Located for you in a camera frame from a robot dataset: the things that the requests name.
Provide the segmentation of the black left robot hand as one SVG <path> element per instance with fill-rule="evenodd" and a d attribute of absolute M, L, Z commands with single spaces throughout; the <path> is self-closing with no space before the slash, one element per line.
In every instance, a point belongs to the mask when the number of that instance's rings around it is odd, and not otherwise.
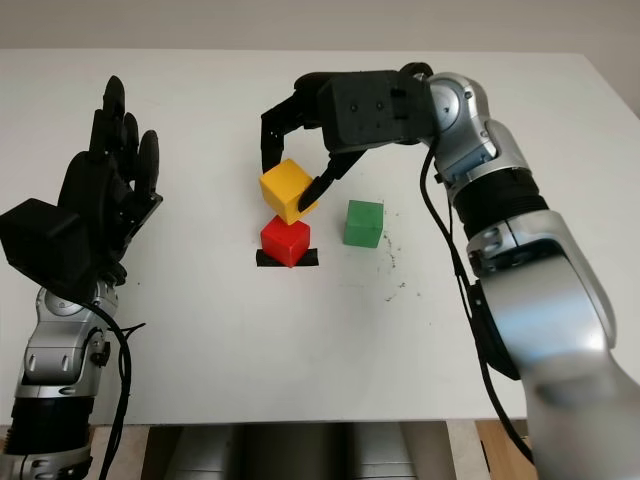
<path fill-rule="evenodd" d="M 115 75 L 103 105 L 94 112 L 89 148 L 70 162 L 58 205 L 76 213 L 89 234 L 91 268 L 114 285 L 126 281 L 121 265 L 133 237 L 163 201 L 157 133 L 139 133 L 125 107 L 125 89 Z"/>

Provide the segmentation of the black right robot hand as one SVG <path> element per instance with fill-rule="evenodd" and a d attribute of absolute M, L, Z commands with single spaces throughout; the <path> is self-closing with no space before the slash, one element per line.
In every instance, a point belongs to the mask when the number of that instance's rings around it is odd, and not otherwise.
<path fill-rule="evenodd" d="M 261 115 L 262 172 L 267 173 L 281 162 L 284 137 L 298 128 L 316 129 L 323 126 L 317 95 L 320 89 L 335 76 L 335 72 L 305 74 L 294 83 L 293 94 Z M 330 152 L 326 170 L 314 178 L 297 201 L 297 211 L 303 212 L 317 201 L 334 180 L 341 179 L 364 155 L 365 150 Z"/>

